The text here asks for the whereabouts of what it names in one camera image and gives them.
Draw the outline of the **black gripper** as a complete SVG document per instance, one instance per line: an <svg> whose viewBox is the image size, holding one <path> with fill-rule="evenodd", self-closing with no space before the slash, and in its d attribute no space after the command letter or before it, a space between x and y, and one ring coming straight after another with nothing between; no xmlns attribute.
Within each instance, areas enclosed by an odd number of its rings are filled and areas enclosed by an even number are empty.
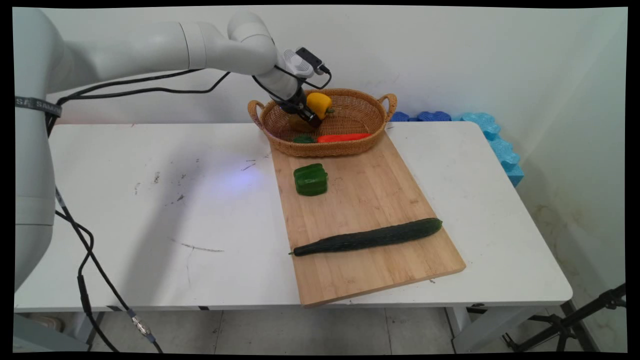
<svg viewBox="0 0 640 360"><path fill-rule="evenodd" d="M278 106L287 114L297 115L300 130L315 130L323 122L323 106L307 106L306 93L298 87L293 96L286 100L278 100Z"/></svg>

